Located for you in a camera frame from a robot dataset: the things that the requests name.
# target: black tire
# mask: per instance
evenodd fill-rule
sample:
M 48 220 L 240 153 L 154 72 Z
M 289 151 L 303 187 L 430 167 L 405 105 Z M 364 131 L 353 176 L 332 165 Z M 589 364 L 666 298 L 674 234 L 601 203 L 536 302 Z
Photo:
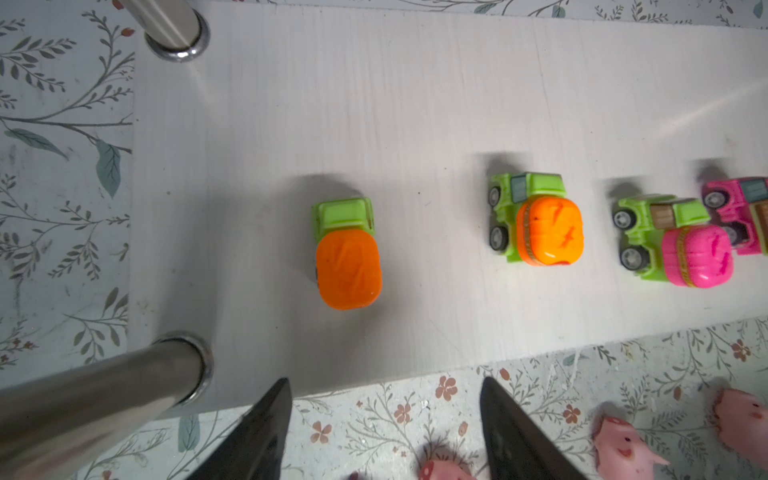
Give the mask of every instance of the black tire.
M 629 230 L 637 224 L 637 215 L 628 208 L 622 208 L 614 212 L 613 221 L 616 228 Z
M 716 210 L 728 203 L 728 200 L 730 200 L 730 195 L 726 191 L 712 190 L 708 194 L 704 195 L 702 200 L 704 205 Z
M 500 187 L 493 187 L 488 190 L 488 205 L 495 207 L 502 199 L 502 189 Z
M 619 253 L 619 261 L 621 266 L 627 270 L 637 272 L 642 270 L 650 264 L 650 253 L 643 247 L 627 247 L 621 250 Z
M 495 252 L 507 250 L 509 245 L 509 231 L 506 227 L 496 226 L 491 228 L 491 234 L 488 236 L 488 243 Z
M 726 223 L 722 226 L 725 233 L 728 233 L 728 240 L 732 247 L 740 245 L 750 238 L 750 233 L 746 231 L 746 227 L 741 222 Z

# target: metal leg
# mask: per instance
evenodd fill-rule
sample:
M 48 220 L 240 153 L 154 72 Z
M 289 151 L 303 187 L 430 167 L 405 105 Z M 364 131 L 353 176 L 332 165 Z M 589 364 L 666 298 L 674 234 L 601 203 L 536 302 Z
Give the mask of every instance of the metal leg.
M 191 335 L 0 392 L 0 478 L 64 478 L 196 397 L 212 357 Z
M 168 61 L 189 61 L 208 46 L 210 30 L 185 0 L 123 0 L 144 29 L 150 50 Z

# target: floral wallpaper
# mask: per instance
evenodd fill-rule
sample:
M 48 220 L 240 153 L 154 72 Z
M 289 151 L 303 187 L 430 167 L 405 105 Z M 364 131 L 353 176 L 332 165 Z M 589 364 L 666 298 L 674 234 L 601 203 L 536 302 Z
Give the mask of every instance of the floral wallpaper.
M 264 1 L 768 22 L 762 0 Z M 0 13 L 0 387 L 125 349 L 137 30 L 119 0 L 8 2 Z M 487 478 L 484 376 L 502 382 L 591 477 L 592 422 L 609 411 L 672 461 L 658 478 L 768 478 L 722 448 L 710 414 L 723 385 L 768 396 L 766 317 L 296 399 L 283 477 L 415 478 L 426 459 L 450 458 Z M 246 409 L 152 422 L 74 478 L 184 478 Z

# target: toy car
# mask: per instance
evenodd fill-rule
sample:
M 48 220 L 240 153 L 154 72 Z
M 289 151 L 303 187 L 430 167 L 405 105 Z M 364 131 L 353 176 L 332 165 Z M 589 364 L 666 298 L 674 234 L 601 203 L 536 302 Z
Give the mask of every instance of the toy car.
M 713 208 L 739 255 L 768 255 L 768 179 L 737 178 L 704 186 L 704 205 Z
M 629 243 L 620 251 L 621 264 L 644 280 L 710 288 L 733 275 L 728 234 L 707 224 L 710 215 L 697 199 L 674 195 L 623 198 L 613 221 Z
M 498 223 L 491 228 L 491 248 L 509 263 L 570 265 L 584 252 L 581 212 L 565 198 L 560 175 L 494 175 L 488 204 Z
M 312 214 L 320 296 L 337 310 L 371 305 L 382 291 L 371 200 L 324 202 L 313 206 Z

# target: white tabletop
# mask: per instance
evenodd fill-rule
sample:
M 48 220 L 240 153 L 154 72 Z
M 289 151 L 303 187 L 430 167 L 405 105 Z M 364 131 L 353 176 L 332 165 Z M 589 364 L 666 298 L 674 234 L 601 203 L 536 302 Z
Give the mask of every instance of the white tabletop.
M 137 52 L 131 328 L 207 337 L 190 406 L 254 402 L 764 313 L 768 259 L 726 285 L 644 282 L 617 260 L 611 191 L 697 196 L 768 174 L 768 34 L 206 3 L 209 50 Z M 488 247 L 489 174 L 563 175 L 573 266 Z M 384 290 L 336 312 L 314 283 L 312 204 L 373 202 Z

